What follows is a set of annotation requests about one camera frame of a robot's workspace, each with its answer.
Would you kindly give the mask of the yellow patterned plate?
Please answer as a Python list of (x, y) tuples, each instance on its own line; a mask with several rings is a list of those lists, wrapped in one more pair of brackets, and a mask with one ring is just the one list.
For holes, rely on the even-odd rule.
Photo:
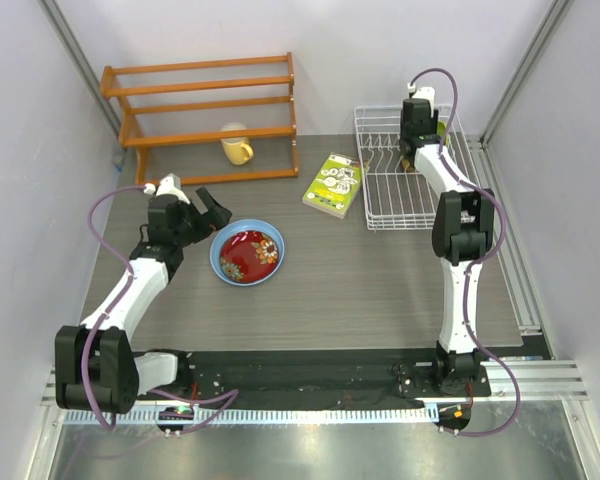
[(415, 173), (416, 172), (415, 167), (410, 163), (410, 160), (408, 158), (401, 156), (400, 164), (406, 173)]

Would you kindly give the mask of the light blue plate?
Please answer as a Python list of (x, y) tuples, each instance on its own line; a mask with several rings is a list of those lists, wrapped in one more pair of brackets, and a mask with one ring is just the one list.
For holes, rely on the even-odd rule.
[[(251, 283), (251, 284), (239, 284), (239, 283), (229, 280), (223, 274), (221, 267), (220, 267), (220, 263), (219, 263), (219, 254), (220, 254), (222, 245), (233, 235), (235, 235), (239, 232), (245, 231), (245, 230), (258, 230), (263, 233), (266, 233), (267, 235), (269, 235), (273, 238), (273, 240), (278, 244), (279, 249), (280, 249), (280, 259), (279, 259), (278, 265), (275, 268), (275, 270), (269, 276), (267, 276), (265, 279), (260, 280), (256, 283)], [(283, 240), (280, 232), (273, 225), (271, 225), (265, 221), (262, 221), (262, 220), (244, 219), (244, 220), (238, 220), (238, 221), (231, 222), (228, 226), (224, 227), (222, 230), (220, 230), (216, 234), (216, 236), (213, 239), (212, 244), (211, 244), (209, 260), (210, 260), (210, 264), (211, 264), (211, 268), (212, 268), (213, 272), (221, 280), (223, 280), (224, 282), (226, 282), (230, 285), (234, 285), (234, 286), (238, 286), (238, 287), (247, 287), (247, 286), (255, 286), (255, 285), (261, 284), (261, 283), (265, 282), (267, 279), (269, 279), (272, 275), (274, 275), (275, 272), (281, 266), (284, 256), (285, 256), (284, 240)]]

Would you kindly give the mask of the red floral plate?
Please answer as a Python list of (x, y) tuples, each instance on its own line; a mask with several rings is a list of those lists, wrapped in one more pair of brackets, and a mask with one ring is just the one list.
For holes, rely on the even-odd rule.
[(277, 267), (280, 249), (273, 238), (258, 230), (233, 235), (221, 247), (219, 263), (223, 274), (239, 284), (265, 279)]

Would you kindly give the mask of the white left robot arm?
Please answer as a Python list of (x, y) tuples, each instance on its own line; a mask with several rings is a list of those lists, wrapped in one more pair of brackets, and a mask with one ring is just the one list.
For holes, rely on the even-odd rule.
[(158, 349), (136, 354), (131, 339), (151, 303), (169, 285), (184, 250), (228, 225), (231, 212), (204, 187), (198, 210), (172, 177), (147, 184), (147, 221), (140, 239), (118, 257), (124, 272), (102, 304), (79, 325), (63, 326), (54, 340), (55, 399), (66, 410), (125, 414), (136, 399), (160, 388), (185, 397), (193, 375), (182, 351)]

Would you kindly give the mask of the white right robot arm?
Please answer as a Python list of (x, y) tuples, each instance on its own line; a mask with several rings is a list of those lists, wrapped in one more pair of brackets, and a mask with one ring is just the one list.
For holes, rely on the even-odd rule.
[(443, 271), (443, 323), (429, 378), (437, 391), (458, 395), (478, 379), (474, 340), (480, 260), (493, 244), (494, 207), (451, 159), (438, 134), (439, 110), (413, 95), (402, 103), (399, 145), (438, 198), (431, 242)]

